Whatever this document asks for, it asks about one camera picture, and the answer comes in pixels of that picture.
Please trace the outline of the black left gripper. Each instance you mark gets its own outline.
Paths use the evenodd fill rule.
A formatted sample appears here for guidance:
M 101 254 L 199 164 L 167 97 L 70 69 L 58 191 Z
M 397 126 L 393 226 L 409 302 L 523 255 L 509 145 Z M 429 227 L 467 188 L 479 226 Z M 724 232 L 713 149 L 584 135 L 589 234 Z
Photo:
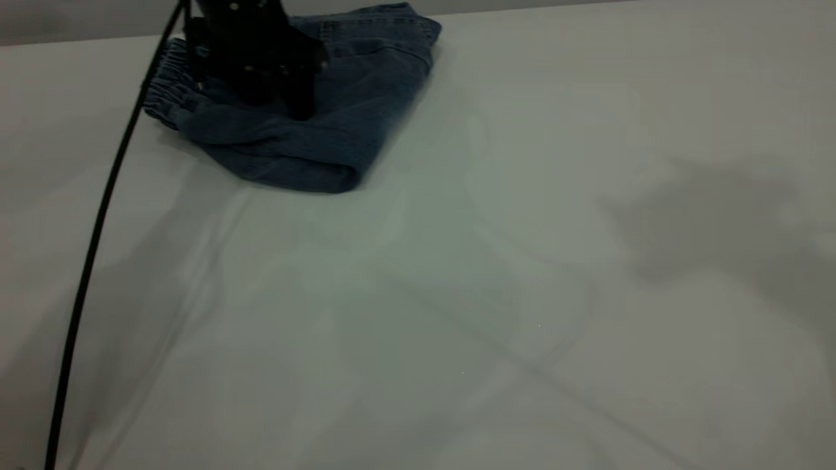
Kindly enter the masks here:
M 296 29 L 281 1 L 187 1 L 185 41 L 191 77 L 203 88 L 209 77 L 231 72 L 247 105 L 278 99 L 289 115 L 308 120 L 315 113 L 315 78 L 329 62 L 325 45 Z

